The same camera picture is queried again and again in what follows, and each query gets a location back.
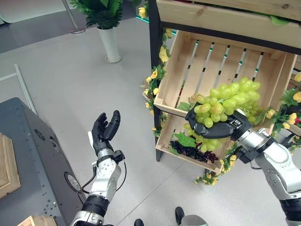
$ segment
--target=white vase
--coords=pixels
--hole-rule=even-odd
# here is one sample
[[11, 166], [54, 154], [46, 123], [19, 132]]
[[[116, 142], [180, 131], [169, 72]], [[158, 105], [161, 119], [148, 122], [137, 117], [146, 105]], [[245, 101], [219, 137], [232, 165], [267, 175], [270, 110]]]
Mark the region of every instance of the white vase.
[[100, 38], [103, 41], [105, 51], [107, 52], [105, 61], [112, 64], [119, 62], [121, 60], [121, 56], [119, 56], [117, 50], [115, 27], [106, 30], [98, 28], [98, 31]]

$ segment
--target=grape leaf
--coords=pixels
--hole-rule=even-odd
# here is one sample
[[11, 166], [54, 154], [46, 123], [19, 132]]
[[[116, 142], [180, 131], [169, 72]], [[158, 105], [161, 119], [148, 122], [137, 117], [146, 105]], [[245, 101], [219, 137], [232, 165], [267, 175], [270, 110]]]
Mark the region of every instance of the grape leaf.
[[174, 133], [174, 136], [178, 138], [179, 143], [184, 147], [196, 147], [196, 140], [183, 134], [183, 133]]
[[270, 15], [270, 18], [272, 20], [272, 24], [276, 25], [276, 26], [281, 26], [281, 25], [286, 25], [289, 23], [289, 21], [284, 20], [284, 19], [280, 19], [276, 16], [272, 16]]
[[190, 104], [185, 102], [180, 102], [179, 106], [177, 106], [177, 109], [188, 112], [190, 110]]
[[169, 151], [170, 153], [174, 154], [174, 155], [180, 155], [175, 149], [173, 149], [172, 147], [169, 147]]

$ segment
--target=wooden box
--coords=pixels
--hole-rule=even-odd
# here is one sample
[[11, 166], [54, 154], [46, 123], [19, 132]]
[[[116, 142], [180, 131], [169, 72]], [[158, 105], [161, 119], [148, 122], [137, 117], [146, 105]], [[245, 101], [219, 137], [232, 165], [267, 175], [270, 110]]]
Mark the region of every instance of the wooden box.
[[0, 133], [0, 198], [20, 186], [13, 142]]
[[[202, 3], [231, 7], [217, 8]], [[290, 22], [276, 26], [269, 16], [251, 11], [272, 14], [301, 21], [299, 0], [197, 0], [189, 3], [173, 0], [157, 0], [161, 21], [201, 27], [214, 31], [243, 35], [301, 48], [301, 27]], [[233, 10], [247, 9], [250, 12]]]
[[169, 153], [174, 157], [178, 157], [180, 159], [194, 163], [198, 166], [204, 167], [213, 172], [220, 173], [222, 170], [222, 165], [219, 160], [224, 158], [226, 150], [229, 147], [229, 142], [223, 143], [220, 148], [212, 152], [216, 155], [216, 157], [219, 158], [219, 160], [214, 161], [214, 163], [211, 163], [210, 161], [208, 162], [198, 161], [193, 158], [187, 157], [186, 155], [183, 154], [174, 155], [169, 151], [169, 147], [170, 147], [169, 144], [170, 141], [172, 140], [172, 135], [174, 133], [179, 133], [179, 132], [185, 133], [185, 129], [183, 127], [183, 124], [185, 123], [187, 123], [187, 121], [184, 118], [169, 114], [168, 119], [165, 123], [165, 127], [161, 131], [160, 137], [157, 141], [156, 149], [161, 150], [165, 153]]
[[154, 105], [185, 117], [187, 112], [177, 106], [187, 103], [195, 92], [208, 96], [209, 90], [221, 83], [254, 77], [261, 83], [260, 105], [277, 110], [296, 57], [266, 47], [178, 31]]
[[17, 226], [57, 226], [51, 217], [29, 216]]

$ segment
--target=bunch of purple grapes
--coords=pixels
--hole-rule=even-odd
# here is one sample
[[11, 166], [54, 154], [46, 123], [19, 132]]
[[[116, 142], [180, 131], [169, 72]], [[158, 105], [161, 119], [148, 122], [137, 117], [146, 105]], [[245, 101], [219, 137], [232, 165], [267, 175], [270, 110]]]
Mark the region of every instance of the bunch of purple grapes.
[[207, 151], [205, 153], [202, 153], [199, 152], [196, 147], [184, 147], [177, 140], [170, 141], [170, 145], [179, 154], [186, 154], [187, 157], [191, 157], [199, 161], [203, 161], [203, 162], [211, 161], [212, 163], [214, 163], [215, 160], [218, 160], [218, 158], [212, 152]]

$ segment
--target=robotic hand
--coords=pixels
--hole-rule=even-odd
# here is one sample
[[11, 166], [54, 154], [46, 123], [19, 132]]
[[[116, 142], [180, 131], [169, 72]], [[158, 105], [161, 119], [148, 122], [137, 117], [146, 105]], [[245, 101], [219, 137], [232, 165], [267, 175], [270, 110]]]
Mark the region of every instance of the robotic hand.
[[205, 138], [231, 137], [240, 146], [236, 155], [243, 163], [255, 160], [263, 170], [274, 195], [280, 200], [289, 226], [301, 225], [301, 171], [294, 165], [289, 151], [278, 144], [265, 129], [252, 130], [243, 112], [235, 111], [226, 122], [206, 128], [195, 120], [190, 110], [186, 120], [195, 133]]
[[95, 121], [92, 131], [88, 132], [91, 146], [94, 148], [97, 162], [96, 180], [94, 181], [89, 196], [81, 211], [77, 212], [71, 226], [102, 226], [103, 217], [117, 191], [117, 181], [121, 174], [118, 163], [124, 160], [121, 151], [113, 151], [109, 141], [115, 136], [119, 124], [120, 114], [115, 111], [108, 123], [105, 113]]

